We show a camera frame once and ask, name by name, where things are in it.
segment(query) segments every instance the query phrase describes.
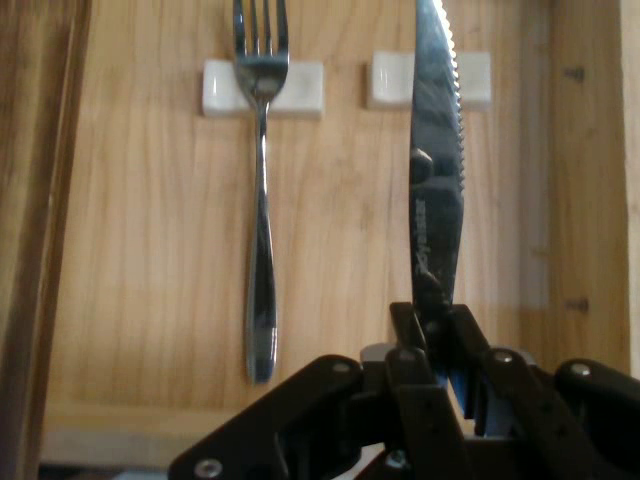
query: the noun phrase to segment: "serrated knife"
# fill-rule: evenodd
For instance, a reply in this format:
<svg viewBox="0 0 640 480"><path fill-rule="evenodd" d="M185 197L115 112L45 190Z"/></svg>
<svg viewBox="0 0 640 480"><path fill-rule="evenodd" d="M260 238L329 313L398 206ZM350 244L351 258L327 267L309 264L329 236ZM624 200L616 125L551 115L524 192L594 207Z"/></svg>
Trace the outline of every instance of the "serrated knife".
<svg viewBox="0 0 640 480"><path fill-rule="evenodd" d="M441 0L416 1L409 219L413 302L420 317L453 300L463 216L460 92Z"/></svg>

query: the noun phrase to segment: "wooden board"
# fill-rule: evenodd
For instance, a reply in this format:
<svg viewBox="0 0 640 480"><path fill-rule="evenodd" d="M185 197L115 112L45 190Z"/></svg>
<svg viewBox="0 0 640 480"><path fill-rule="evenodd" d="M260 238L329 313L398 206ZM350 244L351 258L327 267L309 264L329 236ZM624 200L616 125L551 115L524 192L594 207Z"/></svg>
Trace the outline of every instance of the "wooden board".
<svg viewBox="0 0 640 480"><path fill-rule="evenodd" d="M590 357L629 372L620 11L552 2L549 292L524 346L547 368Z"/></svg>
<svg viewBox="0 0 640 480"><path fill-rule="evenodd" d="M36 477L88 2L0 1L0 478Z"/></svg>
<svg viewBox="0 0 640 480"><path fill-rule="evenodd" d="M558 72L574 59L552 58L554 45L582 19L563 16L558 3L446 2L457 48L491 53L494 93L489 112L465 115L456 299L470 305L491 342L532 350L543 366L588 348L590 356L624 367L624 332L616 330L625 326L624 294L612 283L624 269L617 254L623 221L605 215L620 206L624 191L601 204L595 226L593 206L580 203L592 188L608 195L620 185L618 177L598 183L596 154L613 155L619 168L609 135L617 138L621 124L598 130L593 152L581 148L584 128L591 128L583 128L586 120L579 118L582 133L570 130L566 140L552 131L556 123L573 125L573 117L560 122L570 113L552 104L561 88L567 109L591 105L573 84L558 85L565 79ZM580 2L568 3L580 10ZM589 2L593 16L597 5ZM357 356L364 345L388 339L388 303L410 298L409 113L371 112L364 103L373 51L413 49L413 2L288 6L293 58L324 62L327 114L270 123L282 319L273 385L318 355ZM198 106L204 60L231 57L230 10L223 0L95 2L47 461L162 467L266 391L247 384L242 355L253 122L205 119ZM612 42L614 17L600 17L589 26L611 29L605 37ZM586 48L567 41L561 55ZM600 69L610 64L597 52L588 59L598 82L586 77L582 88L602 94ZM609 113L615 105L599 101L593 108ZM584 172L572 156L579 147ZM598 243L597 226L615 238ZM602 291L599 278L608 282ZM583 295L586 314L575 311ZM606 295L613 295L614 320L603 334Z"/></svg>
<svg viewBox="0 0 640 480"><path fill-rule="evenodd" d="M640 3L620 3L624 91L625 173L629 248L629 321L631 373L640 377Z"/></svg>

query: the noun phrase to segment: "wooden drawer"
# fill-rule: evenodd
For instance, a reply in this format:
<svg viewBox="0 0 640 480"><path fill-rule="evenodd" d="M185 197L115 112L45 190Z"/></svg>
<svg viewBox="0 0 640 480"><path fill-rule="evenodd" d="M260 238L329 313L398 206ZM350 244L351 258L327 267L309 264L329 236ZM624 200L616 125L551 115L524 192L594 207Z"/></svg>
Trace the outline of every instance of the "wooden drawer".
<svg viewBox="0 0 640 480"><path fill-rule="evenodd" d="M493 70L492 108L464 117L457 301L491 342L545 368L589 356L637 373L640 8L445 3L457 48L489 51ZM388 340L389 302L410 298L410 114L364 102L373 51L413 49L414 2L288 7L292 57L324 62L326 115L269 124L282 320L270 387L319 355ZM45 461L163 467L268 388L247 383L242 352L253 124L199 108L204 60L231 57L230 15L227 0L92 2ZM30 348L48 344L37 325L52 319L24 318Z"/></svg>

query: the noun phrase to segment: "metal screw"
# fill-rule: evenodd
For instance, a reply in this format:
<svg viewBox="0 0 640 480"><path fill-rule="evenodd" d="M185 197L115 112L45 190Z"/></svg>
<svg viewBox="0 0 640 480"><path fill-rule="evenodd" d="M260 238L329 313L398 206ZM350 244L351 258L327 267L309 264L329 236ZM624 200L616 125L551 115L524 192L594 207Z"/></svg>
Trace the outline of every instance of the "metal screw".
<svg viewBox="0 0 640 480"><path fill-rule="evenodd" d="M573 365L571 365L571 371L576 375L580 375L581 377L588 377L589 375L591 375L591 369L584 363L574 363Z"/></svg>
<svg viewBox="0 0 640 480"><path fill-rule="evenodd" d="M385 460L385 464L389 468L394 468L396 470L405 470L409 468L409 462L407 460L407 454L404 453L404 450L394 450Z"/></svg>
<svg viewBox="0 0 640 480"><path fill-rule="evenodd" d="M511 363L513 361L513 357L509 352L505 352L504 350L498 350L494 354L494 358L501 363Z"/></svg>
<svg viewBox="0 0 640 480"><path fill-rule="evenodd" d="M215 459L200 460L193 470L196 477L201 479L218 478L222 474L222 464Z"/></svg>
<svg viewBox="0 0 640 480"><path fill-rule="evenodd" d="M344 362L338 362L333 365L333 371L338 373L347 373L351 367Z"/></svg>

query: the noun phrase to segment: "white holder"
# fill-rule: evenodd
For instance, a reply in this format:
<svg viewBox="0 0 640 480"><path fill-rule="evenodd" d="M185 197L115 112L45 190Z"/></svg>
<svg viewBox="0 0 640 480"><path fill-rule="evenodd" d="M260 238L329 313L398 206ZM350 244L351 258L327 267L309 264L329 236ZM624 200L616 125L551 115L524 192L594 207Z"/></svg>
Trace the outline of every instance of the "white holder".
<svg viewBox="0 0 640 480"><path fill-rule="evenodd" d="M486 110L491 105L491 56L488 52L462 52L457 56L460 95L465 110ZM411 108L413 53L375 52L371 62L368 107Z"/></svg>
<svg viewBox="0 0 640 480"><path fill-rule="evenodd" d="M413 90L413 53L375 52L370 66L369 109L407 109ZM491 105L491 57L486 52L458 55L460 93L465 110ZM233 63L207 60L204 65L202 110L207 117L249 111L236 82ZM321 62L291 62L287 81L271 104L279 115L320 118L324 113L324 66Z"/></svg>
<svg viewBox="0 0 640 480"><path fill-rule="evenodd" d="M233 63L207 60L204 64L202 111L207 117L249 111L236 82ZM291 62L287 81L269 112L289 116L320 117L324 112L324 66L320 62Z"/></svg>

